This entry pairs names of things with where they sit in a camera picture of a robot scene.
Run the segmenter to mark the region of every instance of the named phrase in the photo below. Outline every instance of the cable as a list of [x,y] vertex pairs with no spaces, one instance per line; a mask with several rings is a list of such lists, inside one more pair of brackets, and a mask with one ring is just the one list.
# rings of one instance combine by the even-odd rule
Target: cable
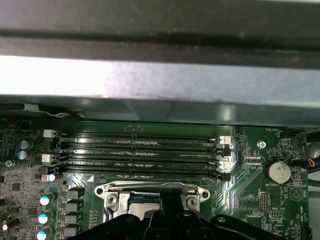
[[308,179],[308,185],[320,188],[320,181]]
[[308,155],[302,150],[301,147],[299,147],[297,140],[299,138],[302,138],[302,137],[307,136],[309,134],[315,134],[315,133],[319,133],[319,132],[320,132],[320,127],[315,127],[315,128],[300,132],[291,139],[291,144],[292,144],[293,148],[299,153],[299,155],[302,157],[302,159],[309,161]]
[[309,163],[309,166],[312,168],[316,166],[316,163],[311,158],[308,159],[308,163]]
[[32,113],[45,113],[51,117],[64,118],[66,116],[74,116],[81,120],[86,119],[75,112],[66,111],[62,107],[44,106],[37,104],[24,104],[24,103],[7,103],[0,104],[0,111],[28,111]]

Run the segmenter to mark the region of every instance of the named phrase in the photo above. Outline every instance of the capacitor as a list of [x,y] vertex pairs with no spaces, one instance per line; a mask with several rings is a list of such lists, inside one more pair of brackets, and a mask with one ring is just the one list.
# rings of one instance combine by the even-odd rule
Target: capacitor
[[52,217],[54,216],[54,212],[51,210],[47,210],[44,213],[40,214],[38,217],[38,221],[41,224],[46,224]]
[[32,158],[32,155],[33,155],[33,153],[30,150],[21,150],[18,152],[18,159],[20,159],[20,160],[27,159],[28,160],[28,159]]
[[19,225],[21,223],[21,219],[19,217],[15,217],[14,219],[7,221],[2,225],[2,230],[7,231],[9,229],[14,228],[15,226]]
[[36,234],[36,239],[45,240],[51,235],[51,233],[52,228],[50,226],[45,226]]
[[48,175],[48,181],[53,182],[54,180],[57,180],[59,178],[59,174],[57,173],[52,173]]
[[21,140],[18,144],[19,148],[22,150],[25,149],[32,149],[32,147],[34,146],[34,142],[31,140]]
[[42,206],[47,206],[53,200],[55,200],[55,195],[52,192],[48,192],[46,195],[40,198],[40,204]]
[[4,198],[0,199],[0,207],[6,205],[6,200]]

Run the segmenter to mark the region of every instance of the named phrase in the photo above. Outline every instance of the dimm slot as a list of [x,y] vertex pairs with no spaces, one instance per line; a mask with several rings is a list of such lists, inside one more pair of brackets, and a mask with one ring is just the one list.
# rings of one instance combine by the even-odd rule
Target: dimm slot
[[123,174],[169,174],[169,175],[198,175],[198,176],[214,176],[218,175],[215,170],[185,170],[185,169],[148,169],[148,168],[125,168],[125,167],[96,167],[96,166],[69,166],[61,165],[64,171],[90,171],[90,172],[113,172]]
[[94,167],[123,167],[123,168],[149,168],[149,169],[188,169],[213,170],[214,168],[203,163],[176,163],[176,162],[148,162],[148,161],[116,161],[116,160],[64,160],[58,165],[94,166]]
[[[98,174],[101,175],[102,173],[104,175],[107,175],[108,177],[116,177],[116,178],[122,178],[122,179],[154,179],[154,178],[165,178],[168,181],[170,181],[170,179],[172,180],[176,180],[176,177],[174,175],[167,175],[167,174],[161,174],[161,173],[121,173],[121,172],[111,172],[111,171],[94,171],[94,170],[89,170],[89,169],[78,169],[78,170],[74,170],[74,169],[69,169],[68,173],[90,173],[90,174]],[[189,174],[184,175],[184,174],[179,174],[178,175],[179,178],[194,178],[194,179],[198,179],[198,178],[207,178],[207,175],[197,175],[197,173],[195,173],[194,175],[190,176]],[[209,176],[210,178],[218,178],[217,174],[213,174],[213,176]]]
[[161,146],[161,145],[119,145],[119,144],[103,144],[103,143],[68,143],[69,148],[117,148],[117,149],[142,149],[150,150],[162,149],[162,150],[185,150],[196,152],[207,152],[209,147],[204,146]]
[[184,158],[208,158],[211,154],[205,154],[198,151],[161,151],[161,150],[143,150],[143,149],[114,149],[114,148],[75,148],[62,149],[62,154],[81,154],[81,155],[118,155],[118,156],[137,156],[137,157],[184,157]]
[[172,139],[137,139],[131,138],[119,138],[119,137],[61,137],[59,139],[61,143],[89,143],[89,144],[130,144],[130,145],[161,145],[161,146],[172,146],[172,145],[183,145],[190,147],[199,147],[213,145],[214,142],[209,141],[197,141],[197,140],[172,140]]
[[96,161],[104,160],[118,160],[118,161],[150,161],[150,162],[167,162],[167,163],[208,163],[208,158],[184,158],[184,157],[148,157],[148,156],[110,156],[110,155],[78,155],[69,154],[65,158],[69,160],[88,160]]
[[148,134],[148,133],[100,133],[90,131],[78,131],[69,133],[69,137],[87,138],[87,137],[107,137],[107,138],[135,138],[135,139],[153,139],[156,141],[162,140],[178,140],[178,141],[203,141],[208,142],[208,136],[190,136],[190,135],[167,135],[167,134]]

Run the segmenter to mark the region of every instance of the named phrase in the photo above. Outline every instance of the mounting hole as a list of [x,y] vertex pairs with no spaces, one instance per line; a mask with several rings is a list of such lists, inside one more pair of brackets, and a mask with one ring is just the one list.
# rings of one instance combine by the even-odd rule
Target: mounting hole
[[96,190],[96,193],[99,194],[99,195],[101,195],[103,192],[104,192],[104,191],[102,190],[102,188],[98,188],[98,189]]
[[227,220],[226,220],[224,217],[222,217],[222,216],[219,216],[219,217],[217,218],[217,220],[218,220],[218,222],[220,222],[220,223],[224,223],[224,222],[227,221]]
[[206,191],[204,191],[201,195],[202,195],[202,197],[203,197],[204,199],[206,199],[207,197],[209,197],[209,194],[208,194]]

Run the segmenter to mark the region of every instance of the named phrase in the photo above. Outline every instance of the green circuit board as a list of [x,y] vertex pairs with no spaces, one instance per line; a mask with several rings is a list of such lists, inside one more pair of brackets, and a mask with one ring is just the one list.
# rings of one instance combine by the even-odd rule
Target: green circuit board
[[[8,199],[8,204],[0,207],[0,213],[2,218],[7,215],[21,218],[19,228],[16,228],[18,231],[13,229],[5,232],[0,236],[0,240],[10,239],[11,236],[17,237],[17,239],[36,239],[37,232],[44,227],[37,221],[38,215],[46,210],[52,210],[55,213],[55,217],[46,223],[46,226],[51,226],[53,229],[50,239],[64,239],[64,234],[61,231],[67,226],[60,219],[60,215],[65,213],[61,207],[61,204],[64,203],[62,192],[75,188],[83,189],[84,192],[81,196],[79,232],[101,224],[104,215],[104,200],[94,194],[94,189],[99,185],[117,180],[193,183],[211,193],[210,199],[200,205],[200,212],[208,221],[214,215],[226,214],[286,239],[300,240],[305,237],[301,236],[301,227],[309,225],[308,174],[304,167],[292,162],[292,160],[299,159],[299,156],[291,145],[288,129],[38,119],[24,121],[24,124],[29,124],[27,129],[4,128],[0,130],[0,137],[2,137],[0,175],[4,176],[0,194]],[[68,143],[65,150],[65,152],[69,151],[67,159],[60,160],[60,165],[62,166],[63,163],[64,168],[60,167],[59,178],[52,182],[45,182],[34,178],[35,174],[41,174],[41,168],[43,168],[41,155],[48,152],[48,148],[45,148],[42,142],[44,129],[65,134],[57,137],[57,141],[61,143],[61,149],[72,138],[79,138],[80,133],[84,138],[89,134],[91,139],[97,140],[110,135],[125,136],[126,138],[129,136],[133,139],[139,136],[142,141],[145,139],[156,141],[155,136],[163,138],[170,136],[172,139],[193,138],[195,140],[190,141],[188,146],[184,145],[183,140],[177,142],[175,150],[169,149],[167,146],[158,149],[154,145],[139,150],[137,142],[131,141],[130,144],[135,145],[138,149],[135,153],[141,155],[156,153],[158,156],[165,157],[152,159],[152,155],[143,155],[141,161],[147,161],[148,164],[149,162],[155,163],[152,165],[154,168],[149,167],[151,170],[140,171],[140,169],[147,167],[139,161],[140,168],[138,169],[137,166],[134,168],[138,171],[133,170],[130,173],[110,171],[110,166],[114,166],[115,161],[124,161],[122,157],[125,157],[107,155],[106,149],[121,149],[123,145],[120,143],[119,145],[115,142],[106,148],[104,143],[97,141],[93,147],[87,148],[87,146],[84,147],[74,141]],[[194,157],[190,158],[207,147],[205,139],[213,137],[221,139],[223,137],[223,141],[226,141],[225,144],[228,144],[231,149],[230,156],[223,158],[224,161],[230,163],[230,167],[222,171],[230,174],[230,180],[207,175],[207,162],[193,164]],[[33,140],[38,147],[30,159],[19,161],[17,160],[18,143],[26,138]],[[198,144],[197,141],[203,144],[201,146],[194,145]],[[259,147],[259,142],[264,142],[265,147]],[[304,148],[306,143],[303,141],[301,145]],[[80,153],[79,149],[85,151],[89,156],[95,156],[96,161],[76,159],[75,157]],[[182,159],[182,154],[186,153],[191,155],[183,158],[186,159],[185,162],[169,163],[168,159]],[[10,159],[15,162],[15,166],[5,166],[5,162]],[[163,165],[157,165],[157,161],[162,162]],[[283,161],[290,167],[290,178],[282,184],[270,180],[266,174],[268,163],[277,161]],[[170,167],[178,168],[183,174],[169,171]],[[13,183],[20,184],[19,191],[13,191]],[[39,198],[48,192],[55,193],[56,200],[47,206],[39,205]],[[29,209],[35,210],[35,214],[29,215]]]

